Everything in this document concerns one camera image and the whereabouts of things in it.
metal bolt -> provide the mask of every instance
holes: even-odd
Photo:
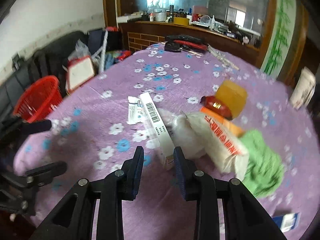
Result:
[[[26,210],[28,208],[28,202],[26,200],[21,202],[21,207],[23,210]]]
[[[27,177],[27,183],[31,183],[31,182],[33,182],[33,177],[31,176]]]
[[[239,185],[239,184],[240,184],[240,181],[239,181],[239,179],[232,179],[232,180],[231,180],[231,183],[232,183],[233,185]]]
[[[197,177],[202,177],[204,175],[203,171],[195,171]]]
[[[123,170],[117,170],[117,171],[115,171],[115,175],[117,176],[117,177],[120,177],[120,176],[122,176],[124,174],[124,171]]]
[[[79,180],[79,182],[78,182],[78,184],[80,185],[80,186],[84,186],[84,185],[86,185],[88,183],[88,181],[86,180],[86,179],[81,179],[81,180]]]

floral tablecloth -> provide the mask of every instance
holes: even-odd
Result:
[[[245,130],[261,130],[286,168],[281,186],[259,201],[271,216],[300,212],[299,226],[285,233],[289,240],[298,240],[313,220],[320,196],[320,154],[311,118],[305,108],[296,111],[288,104],[285,85],[231,54],[225,56],[240,70],[223,66],[209,53],[171,53],[155,44],[66,98],[49,116],[52,130],[30,136],[14,160],[17,174],[53,161],[68,163],[67,172],[38,193],[33,222],[39,225],[77,180],[104,178],[141,145],[145,160],[139,194],[135,201],[123,202],[124,238],[193,239],[196,203],[182,199],[174,171],[160,165],[143,124],[127,125],[127,97],[148,91],[158,108],[175,114],[198,111],[200,98],[230,79],[248,92],[245,108],[233,122]],[[196,165],[213,178],[233,176],[219,174],[207,156]],[[222,218],[220,233],[224,238]]]

